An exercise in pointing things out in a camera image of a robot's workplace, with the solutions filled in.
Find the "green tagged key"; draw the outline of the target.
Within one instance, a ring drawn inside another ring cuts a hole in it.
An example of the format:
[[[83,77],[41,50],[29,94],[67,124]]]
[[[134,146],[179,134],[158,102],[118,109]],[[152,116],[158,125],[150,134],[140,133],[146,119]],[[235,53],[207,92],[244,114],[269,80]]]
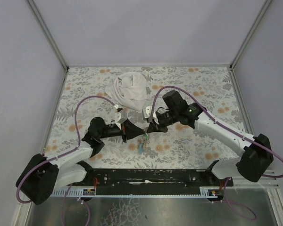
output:
[[[148,140],[149,139],[149,135],[147,133],[144,134],[144,139]]]

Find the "blue key tag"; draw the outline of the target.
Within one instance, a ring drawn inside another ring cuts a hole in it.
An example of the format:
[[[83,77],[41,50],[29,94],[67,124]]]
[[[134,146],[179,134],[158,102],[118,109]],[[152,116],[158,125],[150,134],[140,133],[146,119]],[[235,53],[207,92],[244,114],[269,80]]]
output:
[[[139,144],[139,154],[143,153],[143,143]]]

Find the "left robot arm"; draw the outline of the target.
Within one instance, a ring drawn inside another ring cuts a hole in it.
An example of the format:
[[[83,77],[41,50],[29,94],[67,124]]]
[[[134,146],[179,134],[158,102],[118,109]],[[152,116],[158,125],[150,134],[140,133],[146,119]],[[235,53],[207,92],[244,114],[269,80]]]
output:
[[[144,130],[128,119],[118,124],[106,124],[101,117],[91,120],[78,147],[48,157],[34,155],[16,182],[16,198],[20,203],[45,202],[55,189],[85,179],[91,167],[85,160],[97,155],[104,147],[102,138],[120,136],[123,142],[144,134]]]

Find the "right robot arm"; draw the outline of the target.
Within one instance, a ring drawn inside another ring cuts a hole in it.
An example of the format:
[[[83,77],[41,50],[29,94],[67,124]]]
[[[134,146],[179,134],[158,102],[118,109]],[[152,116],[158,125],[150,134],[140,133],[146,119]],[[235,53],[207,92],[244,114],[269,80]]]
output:
[[[251,182],[258,182],[269,165],[273,155],[269,138],[263,134],[257,137],[238,130],[211,115],[197,103],[187,104],[178,91],[171,90],[163,96],[167,111],[159,113],[152,106],[142,110],[145,120],[149,122],[147,133],[167,132],[174,123],[187,125],[200,132],[207,133],[214,139],[229,147],[237,154],[236,158],[217,160],[210,165],[210,171],[218,179],[243,176]]]

